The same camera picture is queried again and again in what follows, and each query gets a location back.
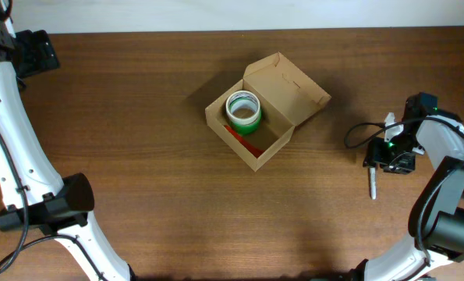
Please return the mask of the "white masking tape roll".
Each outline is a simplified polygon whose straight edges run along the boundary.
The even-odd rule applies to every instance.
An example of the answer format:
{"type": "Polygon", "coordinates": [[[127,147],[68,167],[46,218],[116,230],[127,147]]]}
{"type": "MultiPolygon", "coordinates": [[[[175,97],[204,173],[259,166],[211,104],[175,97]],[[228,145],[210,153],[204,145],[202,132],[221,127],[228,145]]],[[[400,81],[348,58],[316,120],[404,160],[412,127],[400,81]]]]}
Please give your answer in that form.
{"type": "Polygon", "coordinates": [[[225,111],[233,124],[248,126],[260,118],[260,99],[250,91],[236,91],[227,98],[225,111]]]}

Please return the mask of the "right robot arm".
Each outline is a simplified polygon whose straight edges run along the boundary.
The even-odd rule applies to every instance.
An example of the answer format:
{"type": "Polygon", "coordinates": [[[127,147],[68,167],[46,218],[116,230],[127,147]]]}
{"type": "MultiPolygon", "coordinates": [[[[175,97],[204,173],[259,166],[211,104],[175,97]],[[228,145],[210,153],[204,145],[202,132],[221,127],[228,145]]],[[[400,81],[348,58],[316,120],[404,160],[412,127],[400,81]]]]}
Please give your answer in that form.
{"type": "Polygon", "coordinates": [[[437,97],[408,97],[401,121],[389,113],[363,141],[370,196],[377,196],[377,171],[407,175],[416,156],[427,155],[434,174],[414,204],[408,233],[381,256],[362,261],[347,280],[428,280],[429,272],[464,261],[464,125],[442,110],[437,97]]]}

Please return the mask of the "brown cardboard box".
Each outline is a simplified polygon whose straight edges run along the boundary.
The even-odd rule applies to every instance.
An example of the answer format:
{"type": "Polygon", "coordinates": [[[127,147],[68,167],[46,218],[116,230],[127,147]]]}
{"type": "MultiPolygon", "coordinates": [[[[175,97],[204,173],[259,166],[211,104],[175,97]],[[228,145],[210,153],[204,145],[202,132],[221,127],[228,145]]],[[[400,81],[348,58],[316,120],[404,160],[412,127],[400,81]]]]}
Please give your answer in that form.
{"type": "Polygon", "coordinates": [[[282,53],[248,65],[243,78],[205,108],[207,125],[254,171],[257,171],[291,139],[295,128],[322,110],[331,100],[324,89],[282,53]],[[241,135],[263,150],[254,157],[225,128],[231,126],[225,111],[227,98],[236,91],[250,91],[261,103],[259,126],[241,135]]]}

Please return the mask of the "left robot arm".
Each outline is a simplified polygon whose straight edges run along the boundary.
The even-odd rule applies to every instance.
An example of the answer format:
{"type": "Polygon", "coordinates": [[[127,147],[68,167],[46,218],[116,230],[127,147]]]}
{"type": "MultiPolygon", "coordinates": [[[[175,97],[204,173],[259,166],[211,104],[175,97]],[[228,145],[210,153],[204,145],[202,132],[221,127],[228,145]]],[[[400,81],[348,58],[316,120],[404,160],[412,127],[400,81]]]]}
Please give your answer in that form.
{"type": "Polygon", "coordinates": [[[134,280],[97,223],[89,180],[82,173],[60,176],[31,126],[20,97],[23,81],[60,62],[44,30],[14,31],[12,8],[11,1],[0,1],[0,230],[19,230],[21,236],[0,261],[0,274],[22,251],[56,240],[89,279],[134,280]]]}

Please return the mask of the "orange utility knife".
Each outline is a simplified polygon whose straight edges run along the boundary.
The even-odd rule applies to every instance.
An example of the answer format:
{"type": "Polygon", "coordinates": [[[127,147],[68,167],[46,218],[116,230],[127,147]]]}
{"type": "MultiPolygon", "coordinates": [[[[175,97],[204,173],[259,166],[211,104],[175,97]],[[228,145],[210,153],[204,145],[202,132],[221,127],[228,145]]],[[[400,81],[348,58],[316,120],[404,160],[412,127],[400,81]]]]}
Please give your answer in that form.
{"type": "Polygon", "coordinates": [[[264,151],[260,150],[259,148],[254,147],[251,143],[245,140],[242,136],[240,136],[237,132],[234,131],[229,125],[224,125],[224,128],[243,146],[250,152],[254,157],[259,158],[264,151]]]}

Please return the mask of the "black and white marker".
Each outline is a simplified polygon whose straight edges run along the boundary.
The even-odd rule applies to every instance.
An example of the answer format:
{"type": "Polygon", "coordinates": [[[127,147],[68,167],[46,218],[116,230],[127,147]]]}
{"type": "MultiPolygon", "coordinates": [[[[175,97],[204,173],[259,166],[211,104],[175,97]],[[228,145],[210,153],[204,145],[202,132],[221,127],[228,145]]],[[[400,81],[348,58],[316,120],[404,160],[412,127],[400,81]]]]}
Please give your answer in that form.
{"type": "Polygon", "coordinates": [[[369,169],[369,190],[370,190],[370,198],[372,200],[377,199],[377,177],[376,177],[376,169],[374,167],[370,167],[369,169]]]}

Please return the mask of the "green tape roll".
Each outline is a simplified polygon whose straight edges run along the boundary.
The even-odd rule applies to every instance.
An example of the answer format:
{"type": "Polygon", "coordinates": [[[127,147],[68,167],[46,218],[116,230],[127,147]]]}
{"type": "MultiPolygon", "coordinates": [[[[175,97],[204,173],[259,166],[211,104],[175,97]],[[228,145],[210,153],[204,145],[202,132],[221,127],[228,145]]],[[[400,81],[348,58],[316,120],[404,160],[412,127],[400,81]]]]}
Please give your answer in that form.
{"type": "Polygon", "coordinates": [[[239,98],[230,103],[227,115],[234,131],[241,135],[247,135],[259,126],[261,108],[256,101],[239,98]]]}

